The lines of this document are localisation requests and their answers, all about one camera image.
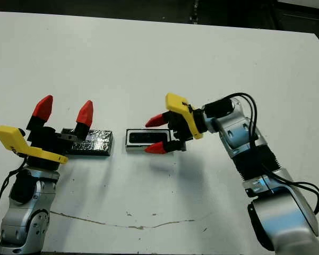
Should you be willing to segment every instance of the small black box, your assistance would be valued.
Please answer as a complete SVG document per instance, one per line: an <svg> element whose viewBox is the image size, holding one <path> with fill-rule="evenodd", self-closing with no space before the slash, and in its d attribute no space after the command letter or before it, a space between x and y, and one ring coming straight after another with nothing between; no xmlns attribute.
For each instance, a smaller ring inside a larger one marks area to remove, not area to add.
<svg viewBox="0 0 319 255"><path fill-rule="evenodd" d="M73 129L63 129L62 134L71 134L73 131ZM110 156L112 141L112 131L89 130L86 140L74 142L68 154Z"/></svg>

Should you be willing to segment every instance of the white table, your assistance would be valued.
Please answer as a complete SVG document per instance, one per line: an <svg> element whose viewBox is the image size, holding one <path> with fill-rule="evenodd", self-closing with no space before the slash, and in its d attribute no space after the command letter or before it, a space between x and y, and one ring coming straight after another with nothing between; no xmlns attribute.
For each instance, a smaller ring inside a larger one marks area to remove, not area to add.
<svg viewBox="0 0 319 255"><path fill-rule="evenodd" d="M51 94L48 125L74 127L91 99L92 128L114 135L109 158L72 157L59 169L51 209L73 217L51 215L44 251L270 254L256 240L250 200L218 135L166 156L124 146L127 128L165 111L167 92L200 107L238 91L256 99L258 126L280 163L295 180L319 185L315 35L0 13L0 125L25 128ZM0 143L0 186L20 161Z"/></svg>

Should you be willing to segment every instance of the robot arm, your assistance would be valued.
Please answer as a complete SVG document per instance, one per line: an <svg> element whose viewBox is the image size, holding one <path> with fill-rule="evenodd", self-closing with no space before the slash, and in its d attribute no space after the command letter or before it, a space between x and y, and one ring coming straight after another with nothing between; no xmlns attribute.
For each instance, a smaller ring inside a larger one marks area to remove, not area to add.
<svg viewBox="0 0 319 255"><path fill-rule="evenodd" d="M296 187L302 183L293 182L280 167L252 118L244 115L239 100L229 96L193 109L185 98L169 93L166 106L169 111L150 119L146 127L168 123L179 141L155 143L147 152L180 150L187 140L202 138L206 131L218 132L253 199L248 213L261 245L276 254L319 254L315 214Z"/></svg>
<svg viewBox="0 0 319 255"><path fill-rule="evenodd" d="M10 126L0 126L0 140L4 147L13 151L24 162L20 168L10 172L16 175L10 191L10 206L2 220L0 254L40 254L50 221L50 207L56 195L56 184L60 164L67 162L64 155L73 142L85 140L92 123L93 104L91 101L81 108L77 125L71 134L56 133L51 127L44 126L52 107L53 97L42 99L27 125L30 130L28 146L24 131Z"/></svg>

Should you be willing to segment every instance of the dark background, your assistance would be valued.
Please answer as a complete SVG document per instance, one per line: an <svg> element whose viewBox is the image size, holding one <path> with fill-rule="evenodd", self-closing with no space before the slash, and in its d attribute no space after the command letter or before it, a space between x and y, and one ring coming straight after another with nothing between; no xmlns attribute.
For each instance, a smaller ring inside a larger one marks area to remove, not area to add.
<svg viewBox="0 0 319 255"><path fill-rule="evenodd" d="M319 9L276 0L0 0L0 11L315 33Z"/></svg>

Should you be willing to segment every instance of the crack on table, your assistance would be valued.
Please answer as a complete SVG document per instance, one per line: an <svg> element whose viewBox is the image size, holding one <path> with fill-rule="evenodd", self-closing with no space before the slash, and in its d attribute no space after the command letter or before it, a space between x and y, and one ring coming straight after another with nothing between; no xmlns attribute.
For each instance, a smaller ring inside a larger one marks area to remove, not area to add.
<svg viewBox="0 0 319 255"><path fill-rule="evenodd" d="M122 225L114 225L114 224L108 224L108 223L105 223L105 222L98 222L98 221L95 221L95 220L90 220L90 219L84 219L84 218L79 218L79 217L75 217L75 216L71 216L71 215L67 215L67 214L63 214L61 212L55 212L55 211L50 211L51 214L55 214L55 215L59 215L59 216L63 216L63 217L66 217L66 218L71 218L71 219L78 219L78 220L82 220L84 222L89 222L89 223L95 223L95 224L99 224L99 225L105 225L105 226L110 226L110 227L122 227L122 228L134 228L136 230L144 230L146 228L157 228L157 227L162 227L162 226L165 226L165 225L169 225L169 224L178 224L178 223L183 223L183 222L196 222L196 221L199 221L199 220L203 220L205 218L207 218L208 216L210 216L212 214L209 213L207 214L206 216L198 219L198 220L195 220L195 219L184 219L184 220L179 220L179 221L175 221L175 222L166 222L166 223L162 223L162 224L159 224L159 225L156 225L156 226L122 226Z"/></svg>

